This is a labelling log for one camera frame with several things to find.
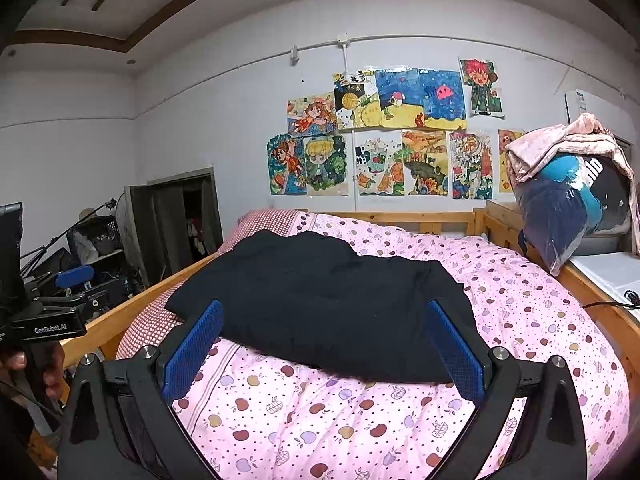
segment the blue gripper pad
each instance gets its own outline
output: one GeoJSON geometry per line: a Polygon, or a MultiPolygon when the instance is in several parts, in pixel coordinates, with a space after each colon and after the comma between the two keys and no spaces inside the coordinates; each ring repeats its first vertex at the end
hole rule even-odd
{"type": "Polygon", "coordinates": [[[484,398],[484,371],[469,346],[433,300],[426,307],[426,331],[460,396],[476,406],[484,398]]]}
{"type": "Polygon", "coordinates": [[[200,370],[214,341],[220,335],[224,320],[222,304],[214,300],[194,323],[177,351],[164,366],[162,396],[165,402],[170,404],[188,393],[193,378],[200,370]]]}
{"type": "Polygon", "coordinates": [[[93,278],[94,268],[85,265],[60,272],[56,278],[56,286],[59,288],[69,288],[70,286],[80,285],[80,283],[90,282],[93,278]]]}

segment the red checkered pillowcase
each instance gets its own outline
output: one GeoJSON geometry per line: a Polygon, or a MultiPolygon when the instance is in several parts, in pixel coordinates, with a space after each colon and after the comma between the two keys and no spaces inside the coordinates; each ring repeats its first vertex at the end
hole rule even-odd
{"type": "MultiPolygon", "coordinates": [[[[261,229],[268,229],[280,236],[286,236],[300,211],[284,209],[262,209],[251,211],[238,219],[238,227],[226,240],[216,254],[224,254],[234,248],[243,238],[247,238],[261,229]]],[[[158,345],[174,326],[180,324],[175,314],[164,308],[174,290],[184,282],[178,283],[162,293],[142,311],[122,337],[116,359],[132,357],[141,346],[158,345]]]]}

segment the bed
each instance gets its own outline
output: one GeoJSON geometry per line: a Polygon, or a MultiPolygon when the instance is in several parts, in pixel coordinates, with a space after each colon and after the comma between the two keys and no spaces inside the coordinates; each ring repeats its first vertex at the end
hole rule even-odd
{"type": "MultiPolygon", "coordinates": [[[[596,306],[587,314],[580,302],[606,298],[576,269],[565,267],[555,280],[533,263],[534,251],[526,259],[510,250],[517,247],[518,232],[511,213],[492,204],[465,213],[263,210],[239,219],[217,255],[268,228],[281,235],[311,230],[341,238],[359,254],[441,261],[464,283],[487,344],[506,346],[521,359],[546,361],[556,353],[567,359],[594,478],[627,434],[630,402],[638,392],[638,327],[615,307],[596,306]],[[445,224],[476,237],[441,237],[445,224]],[[478,237],[483,233],[493,243],[478,237]]],[[[178,323],[164,309],[166,300],[206,263],[109,312],[88,326],[87,336],[65,341],[65,364],[97,346],[107,357],[125,358],[143,344],[158,344],[178,323]]],[[[500,466],[522,408],[517,399],[480,476],[500,466]]],[[[453,384],[363,383],[219,339],[174,409],[222,478],[368,480],[428,476],[473,405],[453,384]]]]}

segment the microphone stand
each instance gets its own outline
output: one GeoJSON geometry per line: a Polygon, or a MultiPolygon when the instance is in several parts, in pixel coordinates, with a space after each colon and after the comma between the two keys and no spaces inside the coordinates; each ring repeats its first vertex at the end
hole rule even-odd
{"type": "Polygon", "coordinates": [[[53,246],[53,244],[55,244],[58,240],[60,240],[60,238],[65,236],[69,231],[71,231],[71,229],[73,229],[76,226],[80,225],[87,218],[89,218],[89,216],[91,216],[94,213],[100,211],[100,209],[102,209],[103,207],[107,207],[109,209],[114,209],[117,205],[118,205],[118,203],[112,198],[111,200],[105,202],[101,206],[99,206],[96,209],[92,210],[89,214],[83,216],[81,219],[79,219],[79,221],[77,221],[75,224],[73,224],[69,229],[65,230],[63,233],[60,233],[55,238],[52,238],[51,241],[47,245],[42,245],[42,246],[38,247],[37,249],[34,249],[33,251],[29,251],[28,253],[23,254],[22,256],[20,256],[20,259],[23,259],[23,258],[26,258],[27,256],[30,256],[33,253],[36,253],[36,255],[31,260],[29,260],[25,264],[25,266],[23,268],[20,269],[20,276],[22,278],[25,278],[29,274],[31,274],[33,272],[33,269],[35,269],[35,267],[38,265],[39,261],[44,257],[45,254],[47,254],[47,251],[49,251],[49,249],[53,246]]]}

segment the poster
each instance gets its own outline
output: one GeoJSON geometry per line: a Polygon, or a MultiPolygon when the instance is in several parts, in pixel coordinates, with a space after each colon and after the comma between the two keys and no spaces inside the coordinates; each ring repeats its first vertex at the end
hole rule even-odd
{"type": "Polygon", "coordinates": [[[471,86],[471,106],[473,115],[504,117],[500,89],[494,86],[498,74],[491,61],[461,59],[462,81],[471,86]]]}
{"type": "Polygon", "coordinates": [[[523,132],[514,132],[513,130],[498,130],[498,143],[500,145],[500,193],[511,193],[511,183],[507,176],[507,152],[505,146],[513,142],[517,138],[523,136],[523,132]]]}
{"type": "Polygon", "coordinates": [[[306,193],[309,196],[348,195],[344,136],[307,137],[304,143],[306,193]]]}
{"type": "Polygon", "coordinates": [[[493,198],[494,170],[490,136],[452,132],[449,139],[453,198],[493,198]]]}
{"type": "Polygon", "coordinates": [[[417,128],[424,121],[423,94],[416,68],[376,70],[382,127],[417,128]]]}
{"type": "Polygon", "coordinates": [[[460,73],[418,69],[422,85],[423,116],[416,126],[438,130],[466,130],[465,94],[460,73]]]}
{"type": "Polygon", "coordinates": [[[272,195],[306,194],[305,152],[302,139],[283,134],[267,142],[269,185],[272,195]]]}
{"type": "Polygon", "coordinates": [[[407,194],[449,194],[446,132],[402,131],[402,160],[412,180],[407,194]]]}
{"type": "Polygon", "coordinates": [[[373,70],[334,74],[335,114],[339,130],[382,125],[382,110],[373,70]]]}
{"type": "Polygon", "coordinates": [[[400,132],[356,134],[356,182],[361,195],[404,195],[400,132]]]}
{"type": "Polygon", "coordinates": [[[287,131],[292,137],[329,135],[337,130],[334,93],[287,102],[287,131]]]}

